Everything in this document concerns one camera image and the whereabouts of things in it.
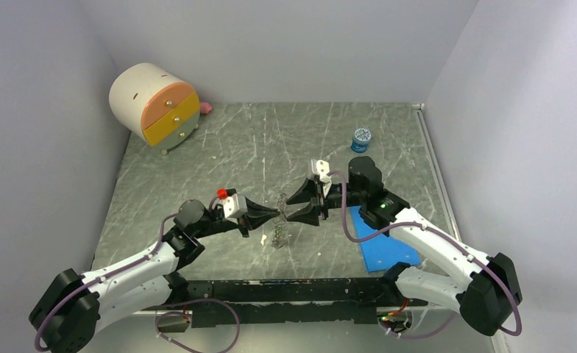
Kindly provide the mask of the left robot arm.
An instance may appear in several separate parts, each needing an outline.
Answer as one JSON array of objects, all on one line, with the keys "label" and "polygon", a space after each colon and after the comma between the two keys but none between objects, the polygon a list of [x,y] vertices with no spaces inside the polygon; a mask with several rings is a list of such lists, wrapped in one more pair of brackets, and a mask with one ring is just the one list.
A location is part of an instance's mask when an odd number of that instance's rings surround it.
[{"label": "left robot arm", "polygon": [[237,229],[243,237],[280,215],[233,191],[213,208],[192,199],[166,216],[156,241],[115,264],[78,274],[60,272],[29,315],[39,352],[78,352],[100,330],[139,310],[175,309],[211,297],[179,273],[205,246],[200,238]]}]

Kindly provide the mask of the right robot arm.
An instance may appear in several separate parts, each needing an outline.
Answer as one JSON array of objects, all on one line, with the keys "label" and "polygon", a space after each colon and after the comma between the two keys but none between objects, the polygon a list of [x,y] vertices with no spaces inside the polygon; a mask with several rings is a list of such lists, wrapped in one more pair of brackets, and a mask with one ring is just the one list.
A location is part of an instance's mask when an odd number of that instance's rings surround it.
[{"label": "right robot arm", "polygon": [[445,274],[395,263],[382,276],[381,296],[391,305],[419,299],[460,315],[476,332],[493,336],[522,333],[518,309],[522,294],[513,261],[503,253],[490,256],[433,225],[406,200],[387,190],[371,157],[354,157],[347,172],[329,162],[312,160],[300,188],[286,204],[303,204],[287,221],[319,226],[332,209],[341,210],[346,238],[366,243],[385,235],[434,262]]}]

